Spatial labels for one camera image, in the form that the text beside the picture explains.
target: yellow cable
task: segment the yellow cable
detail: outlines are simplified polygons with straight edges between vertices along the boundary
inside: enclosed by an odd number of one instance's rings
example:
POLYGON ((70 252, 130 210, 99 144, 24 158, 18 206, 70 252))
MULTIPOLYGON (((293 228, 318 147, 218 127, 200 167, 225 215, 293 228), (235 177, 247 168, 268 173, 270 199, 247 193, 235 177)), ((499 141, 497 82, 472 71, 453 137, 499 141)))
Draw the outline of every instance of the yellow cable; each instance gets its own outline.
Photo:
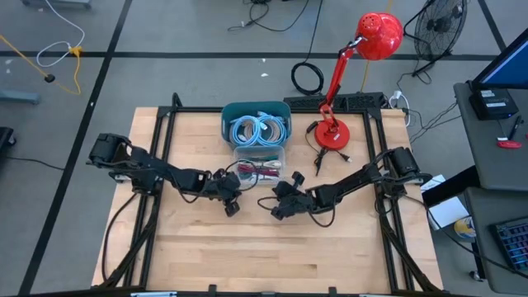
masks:
MULTIPOLYGON (((390 12, 390 8, 393 6, 393 0, 389 0, 389 4, 387 4, 387 9, 385 9, 386 12, 390 12)), ((363 83, 361 84, 361 90, 360 92, 363 92, 363 88, 365 87, 365 84, 366 84, 366 79, 369 77, 369 66, 370 66, 370 61, 366 61, 366 66, 365 66, 365 73, 363 74, 363 83)))
MULTIPOLYGON (((33 64, 33 62, 31 62, 30 59, 28 59, 23 53, 20 52, 20 50, 18 50, 14 45, 11 44, 11 42, 9 42, 3 35, 0 35, 0 40, 3 41, 7 46, 9 46, 12 50, 15 51, 15 53, 17 53, 19 56, 21 56, 21 58, 23 58, 29 65, 31 65, 31 67, 33 67, 34 69, 36 69, 36 71, 38 71, 43 77, 47 78, 48 77, 48 74, 46 72, 44 72, 42 69, 40 69, 37 65, 33 64)), ((61 89, 63 89, 64 91, 70 93, 70 94, 73 94, 73 95, 81 95, 81 87, 79 86, 79 83, 78 83, 78 80, 77 80, 77 74, 79 72, 79 69, 81 67, 81 51, 83 50, 82 47, 80 46, 76 46, 76 47, 73 47, 69 50, 69 53, 70 54, 73 54, 77 57, 77 68, 75 69, 75 73, 73 74, 73 81, 75 82, 75 85, 77 86, 77 91, 74 92, 74 91, 71 91, 70 89, 68 89, 67 87, 64 87, 63 85, 61 85, 59 82, 55 82, 55 84, 57 86, 59 86, 61 89)))

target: teal plastic bin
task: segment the teal plastic bin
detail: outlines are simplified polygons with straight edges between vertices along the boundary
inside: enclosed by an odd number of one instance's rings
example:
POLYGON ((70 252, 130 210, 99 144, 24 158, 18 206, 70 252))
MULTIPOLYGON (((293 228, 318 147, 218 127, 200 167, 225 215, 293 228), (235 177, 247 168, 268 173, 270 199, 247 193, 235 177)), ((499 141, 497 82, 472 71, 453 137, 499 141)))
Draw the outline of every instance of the teal plastic bin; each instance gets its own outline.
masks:
POLYGON ((236 120, 241 116, 257 116, 257 112, 266 112, 268 115, 280 116, 285 119, 286 137, 280 144, 284 146, 291 136, 291 111, 290 107, 282 101, 258 101, 258 102, 235 102, 229 103, 222 110, 222 137, 229 144, 231 149, 237 147, 229 141, 229 128, 231 120, 236 120))

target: white paper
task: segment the white paper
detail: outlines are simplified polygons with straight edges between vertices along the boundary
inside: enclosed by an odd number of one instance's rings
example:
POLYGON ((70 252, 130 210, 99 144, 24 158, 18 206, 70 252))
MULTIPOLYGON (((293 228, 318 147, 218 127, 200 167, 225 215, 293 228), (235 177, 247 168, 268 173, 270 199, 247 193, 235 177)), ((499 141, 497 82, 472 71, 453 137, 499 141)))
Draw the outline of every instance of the white paper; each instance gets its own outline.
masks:
MULTIPOLYGON (((422 192, 438 186, 445 181, 446 179, 444 176, 435 176, 422 186, 422 192)), ((427 218, 429 219, 429 224, 434 230, 438 230, 439 228, 435 221, 431 218, 431 215, 440 225, 440 228, 444 228, 449 224, 453 224, 457 220, 463 219, 469 215, 468 211, 462 205, 457 196, 451 197, 450 199, 445 200, 438 205, 432 206, 429 208, 429 210, 431 211, 431 214, 427 213, 427 218)))

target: fan stand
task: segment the fan stand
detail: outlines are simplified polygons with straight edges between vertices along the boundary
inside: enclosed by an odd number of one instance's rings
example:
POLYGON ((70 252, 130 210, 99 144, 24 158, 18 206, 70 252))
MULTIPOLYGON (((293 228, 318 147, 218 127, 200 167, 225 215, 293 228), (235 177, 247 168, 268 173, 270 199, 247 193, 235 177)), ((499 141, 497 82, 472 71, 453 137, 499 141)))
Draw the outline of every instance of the fan stand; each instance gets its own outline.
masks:
MULTIPOLYGON (((415 35, 408 34, 408 33, 407 33, 407 26, 408 26, 411 22, 413 22, 415 18, 417 18, 417 17, 420 16, 424 11, 426 11, 426 9, 428 9, 429 6, 431 6, 435 1, 436 1, 436 0, 429 0, 429 1, 427 2, 427 4, 422 8, 422 10, 421 10, 420 12, 418 12, 415 16, 413 16, 412 19, 409 20, 409 21, 405 24, 405 26, 403 27, 403 36, 409 36, 409 37, 411 37, 412 39, 414 39, 414 40, 418 40, 418 41, 420 41, 420 42, 423 42, 423 43, 427 44, 428 47, 431 47, 431 45, 430 45, 427 41, 425 41, 425 40, 423 40, 423 39, 421 39, 421 38, 418 38, 418 37, 416 37, 415 35)), ((429 69, 432 65, 434 65, 434 64, 436 63, 436 61, 438 61, 439 59, 442 59, 442 58, 444 58, 444 57, 446 57, 446 56, 448 56, 448 55, 451 55, 451 51, 450 51, 450 50, 446 50, 446 51, 445 51, 444 53, 442 53, 441 55, 438 55, 438 56, 436 56, 434 59, 431 59, 431 61, 429 61, 429 63, 427 63, 426 65, 424 65, 424 66, 421 67, 420 69, 416 69, 416 70, 414 70, 414 71, 412 72, 412 77, 415 77, 415 76, 417 76, 418 74, 420 74, 420 73, 426 71, 426 70, 429 69)))

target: wooden tabletop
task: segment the wooden tabletop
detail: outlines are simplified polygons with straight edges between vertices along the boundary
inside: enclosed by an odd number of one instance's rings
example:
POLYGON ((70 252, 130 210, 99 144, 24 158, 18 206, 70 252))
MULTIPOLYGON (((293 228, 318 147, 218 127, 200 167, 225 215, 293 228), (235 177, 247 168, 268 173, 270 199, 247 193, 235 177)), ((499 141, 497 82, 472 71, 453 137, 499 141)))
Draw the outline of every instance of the wooden tabletop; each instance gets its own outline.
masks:
MULTIPOLYGON (((133 145, 150 147, 156 112, 157 108, 136 109, 130 131, 133 145)), ((382 114, 388 146, 408 147, 403 113, 390 110, 382 114)), ((352 163, 344 162, 337 153, 328 153, 316 177, 316 153, 306 144, 304 132, 319 117, 293 114, 292 135, 285 146, 286 176, 294 171, 303 173, 305 188, 334 183, 369 162, 361 115, 338 115, 351 131, 351 141, 342 152, 351 156, 352 163)), ((371 125, 379 152, 373 120, 371 125)), ((309 140, 317 147, 312 134, 309 140)), ((178 112, 168 161, 179 168, 212 172, 229 165, 233 151, 220 136, 220 113, 178 112)), ((131 196, 130 189, 128 183, 117 185, 109 218, 131 196)), ((410 196, 422 198, 418 186, 408 186, 407 190, 410 196)), ((328 292, 329 286, 336 286, 340 293, 390 292, 373 186, 343 198, 337 207, 336 221, 327 229, 318 227, 307 214, 275 219, 257 205, 258 198, 272 194, 270 186, 244 192, 238 199, 241 210, 228 218, 219 201, 199 199, 188 205, 170 184, 165 185, 148 289, 204 291, 216 284, 219 291, 322 293, 328 292)), ((107 274, 130 247, 138 202, 136 198, 120 214, 111 230, 107 274)), ((399 205, 409 253, 432 283, 442 287, 425 210, 405 199, 399 205)), ((318 218, 327 222, 330 214, 318 218)), ((403 288, 401 262, 396 252, 394 255, 398 283, 403 288)), ((134 283, 138 283, 142 259, 140 252, 134 283)), ((100 255, 92 283, 101 282, 100 255)))

